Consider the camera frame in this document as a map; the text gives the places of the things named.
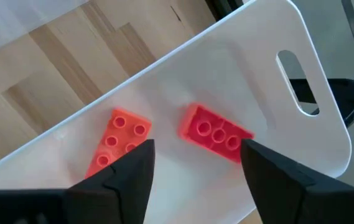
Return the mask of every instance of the lego stud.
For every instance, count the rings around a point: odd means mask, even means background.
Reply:
[[[212,125],[208,121],[199,121],[196,130],[200,136],[208,136],[212,132]]]
[[[129,144],[126,146],[126,152],[129,152],[129,151],[135,149],[135,147],[137,147],[137,145],[135,145],[134,143],[129,143]]]
[[[100,167],[106,167],[110,164],[110,157],[106,154],[99,155],[98,158],[96,158],[96,163]]]
[[[126,125],[126,118],[122,117],[122,116],[117,116],[114,118],[113,120],[113,125],[116,127],[116,128],[123,128],[125,127]]]
[[[215,143],[221,143],[225,140],[225,131],[222,129],[216,129],[213,131],[212,139]]]
[[[142,136],[145,134],[146,128],[141,124],[137,124],[134,127],[134,134],[137,136]]]
[[[238,136],[230,136],[226,140],[226,148],[228,148],[231,151],[237,149],[239,147],[239,144],[240,144],[240,139]]]
[[[105,139],[105,145],[109,147],[113,147],[117,145],[118,139],[115,136],[108,136]]]

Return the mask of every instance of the white surface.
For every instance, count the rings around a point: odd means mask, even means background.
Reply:
[[[320,113],[303,113],[276,57],[299,59]],[[351,143],[299,11],[257,0],[0,161],[0,189],[69,187],[82,180],[115,106],[153,123],[156,166],[146,223],[237,223],[254,209],[241,166],[177,137],[198,101],[256,140],[336,177]]]
[[[305,20],[326,76],[354,79],[354,40],[342,2],[293,0],[293,3]],[[291,63],[291,78],[303,77],[294,62],[284,62]],[[352,157],[347,171],[339,179],[354,186],[354,124],[348,130],[352,140]]]
[[[0,47],[88,0],[0,0]]]

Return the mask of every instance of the orange lego brick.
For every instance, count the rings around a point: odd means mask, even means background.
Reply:
[[[250,131],[197,103],[188,107],[179,136],[234,162],[240,162],[241,140],[254,138]]]
[[[144,142],[152,123],[123,109],[114,109],[87,170],[88,178]]]

